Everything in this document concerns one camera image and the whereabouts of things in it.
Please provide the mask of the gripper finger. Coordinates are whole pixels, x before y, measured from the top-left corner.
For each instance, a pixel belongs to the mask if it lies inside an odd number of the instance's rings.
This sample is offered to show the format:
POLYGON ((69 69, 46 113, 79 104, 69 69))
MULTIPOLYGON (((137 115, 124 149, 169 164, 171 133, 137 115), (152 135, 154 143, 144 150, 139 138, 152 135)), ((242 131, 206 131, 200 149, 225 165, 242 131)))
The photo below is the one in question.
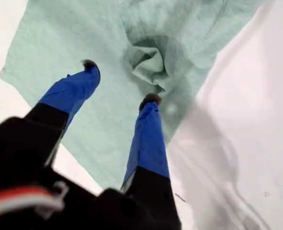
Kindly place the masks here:
POLYGON ((84 69, 56 81, 24 117, 23 128, 28 132, 59 132, 63 136, 76 113, 93 95, 101 80, 95 62, 86 59, 84 69))
POLYGON ((149 93, 139 106, 121 190, 154 210, 176 211, 158 107, 161 101, 149 93))

